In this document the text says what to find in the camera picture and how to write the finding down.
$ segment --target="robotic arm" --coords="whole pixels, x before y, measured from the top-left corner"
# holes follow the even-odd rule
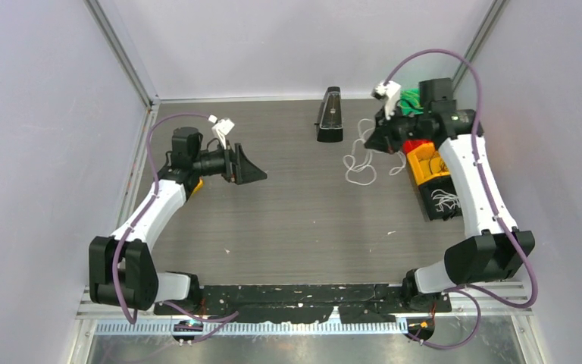
[[[521,257],[508,240],[501,218],[528,256],[534,248],[531,231],[519,231],[509,214],[494,181],[485,150],[483,131],[479,127],[476,148],[480,171],[472,153],[471,128],[474,110],[458,110],[449,78],[419,83],[423,114],[403,115],[397,108],[400,85],[381,83],[374,97],[385,106],[376,114],[376,128],[365,148],[394,153],[406,140],[432,140],[446,163],[458,194],[465,222],[465,240],[445,251],[443,259],[428,267],[408,272],[403,280],[403,299],[408,306],[419,307],[441,291],[482,281],[511,278],[521,267]],[[493,216],[487,193],[481,185],[484,173],[499,216]]]
[[[202,176],[220,174],[227,182],[247,184],[267,178],[266,173],[252,164],[242,145],[231,148],[226,133],[233,123],[223,119],[213,128],[218,139],[216,150],[202,150],[202,134],[194,127],[181,127],[172,136],[171,160],[158,172],[158,193],[155,182],[148,196],[130,218],[109,237],[96,237],[89,248],[90,298],[95,303],[119,306],[112,279],[114,251],[131,222],[139,222],[127,236],[120,258],[125,269],[119,270],[121,290],[127,306],[146,310],[163,300],[192,301],[199,291],[197,277],[179,272],[157,273],[151,251],[159,234],[175,211],[202,185]]]

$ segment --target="tangled white cord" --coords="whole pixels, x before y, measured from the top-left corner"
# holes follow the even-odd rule
[[[352,152],[351,154],[345,155],[343,157],[343,163],[345,165],[345,167],[347,167],[347,172],[345,172],[345,179],[347,180],[347,182],[350,182],[351,184],[357,184],[359,186],[369,186],[370,184],[372,184],[377,177],[377,173],[376,173],[376,168],[374,168],[373,165],[371,165],[371,160],[374,157],[374,153],[382,153],[382,152],[378,152],[377,150],[370,150],[367,149],[366,153],[365,153],[365,159],[362,161],[361,164],[357,165],[355,163],[355,145],[357,143],[362,143],[364,144],[366,141],[366,136],[367,136],[367,132],[372,131],[375,129],[375,127],[370,127],[369,129],[362,131],[362,129],[360,128],[361,124],[363,121],[371,121],[372,123],[374,123],[375,126],[375,121],[371,120],[371,119],[361,119],[358,122],[358,139],[354,140],[353,144],[352,144]],[[398,173],[400,173],[400,171],[402,171],[403,169],[405,169],[405,166],[407,165],[407,158],[405,157],[405,153],[403,152],[397,152],[396,153],[398,155],[398,157],[401,160],[402,165],[398,166],[398,167],[394,167],[392,169],[390,169],[390,176],[395,176]],[[364,171],[365,169],[371,169],[371,171],[374,173],[374,177],[367,183],[362,183],[362,182],[358,182],[356,180],[352,180],[351,178],[349,178],[349,173],[350,172],[354,172],[354,173],[360,173],[362,171]]]
[[[432,191],[431,197],[434,201],[438,200],[438,202],[436,202],[436,211],[438,212],[444,211],[443,206],[450,210],[456,207],[460,207],[458,196],[456,196],[454,193],[441,190],[440,188]]]

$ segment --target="white wall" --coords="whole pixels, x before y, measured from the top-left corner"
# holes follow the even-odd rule
[[[582,362],[582,2],[510,2],[476,65],[490,163],[537,239],[534,312],[549,362]],[[472,85],[468,75],[463,106]]]
[[[0,2],[0,363],[60,362],[143,115],[82,1]]]
[[[114,0],[161,99],[368,96],[405,56],[464,53],[490,0]],[[402,82],[451,77],[443,56]]]

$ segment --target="white connector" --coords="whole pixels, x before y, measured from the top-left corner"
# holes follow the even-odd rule
[[[396,110],[396,104],[400,100],[400,85],[396,82],[390,81],[385,85],[385,81],[382,80],[371,94],[376,99],[385,101],[385,118],[389,120],[394,115],[394,110]]]
[[[220,141],[224,148],[227,147],[227,135],[234,126],[235,124],[229,118],[225,118],[215,122],[215,125],[211,128],[213,136]]]

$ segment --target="gray wooden tabletop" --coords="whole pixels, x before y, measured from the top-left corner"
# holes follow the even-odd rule
[[[343,156],[358,137],[357,123],[372,118],[375,100],[343,100],[342,143],[318,143],[313,123],[319,101],[166,104],[158,118],[198,111],[229,117],[229,135],[268,179],[236,186],[220,176],[171,219],[152,254],[159,271],[195,273],[202,284],[370,283],[402,280],[463,239],[461,218],[428,221],[408,169],[396,155],[374,155],[376,181],[366,187],[345,180]],[[212,138],[202,119],[167,121],[153,136],[156,163],[164,163],[173,129],[195,126]],[[363,123],[363,130],[372,122]],[[358,144],[360,162],[365,151]],[[372,172],[351,174],[368,182]],[[138,202],[152,179],[144,170]]]

